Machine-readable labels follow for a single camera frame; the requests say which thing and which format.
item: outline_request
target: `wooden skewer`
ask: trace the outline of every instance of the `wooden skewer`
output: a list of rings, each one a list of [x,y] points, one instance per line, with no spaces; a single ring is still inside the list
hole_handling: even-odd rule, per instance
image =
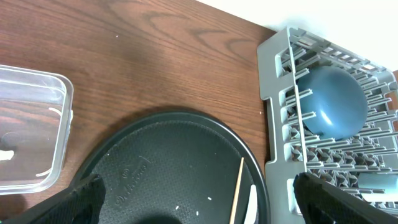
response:
[[[234,194],[234,200],[232,202],[232,211],[231,211],[231,216],[229,218],[229,224],[234,224],[235,222],[236,207],[238,206],[239,189],[241,188],[242,170],[243,170],[243,157],[241,159],[241,165],[239,167],[238,180],[236,181],[235,194]]]

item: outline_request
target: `embossed logo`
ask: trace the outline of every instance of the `embossed logo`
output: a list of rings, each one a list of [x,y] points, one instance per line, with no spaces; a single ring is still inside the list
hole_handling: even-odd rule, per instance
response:
[[[145,171],[148,169],[150,162],[140,157],[138,166],[126,166],[120,171],[120,183],[116,189],[113,204],[119,209],[124,209],[127,201],[134,194],[136,187],[142,182]]]

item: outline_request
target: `plastic dish rack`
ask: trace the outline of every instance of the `plastic dish rack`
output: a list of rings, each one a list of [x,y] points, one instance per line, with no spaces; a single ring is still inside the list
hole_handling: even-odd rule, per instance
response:
[[[389,110],[386,94],[397,96],[391,71],[305,30],[288,27],[262,43],[258,49],[261,99],[267,103],[271,161],[266,164],[266,184],[271,205],[271,223],[304,223],[295,201],[293,181],[309,172],[348,194],[383,194],[383,189],[358,188],[358,174],[398,173],[398,132],[392,122],[397,111]],[[296,80],[317,66],[348,71],[362,86],[368,99],[368,118],[363,129],[344,141],[320,139],[305,129],[302,121],[315,117],[301,113]],[[394,202],[371,205],[398,215]]]

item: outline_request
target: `white wall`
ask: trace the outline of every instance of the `white wall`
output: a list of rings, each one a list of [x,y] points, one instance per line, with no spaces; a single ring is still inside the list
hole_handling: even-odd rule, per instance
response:
[[[398,70],[398,1],[198,0],[272,30],[295,26]]]

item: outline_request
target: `white crumb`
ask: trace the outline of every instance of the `white crumb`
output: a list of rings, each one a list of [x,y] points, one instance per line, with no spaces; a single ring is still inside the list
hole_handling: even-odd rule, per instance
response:
[[[11,160],[13,156],[14,156],[13,150],[10,150],[10,151],[0,150],[0,161]]]

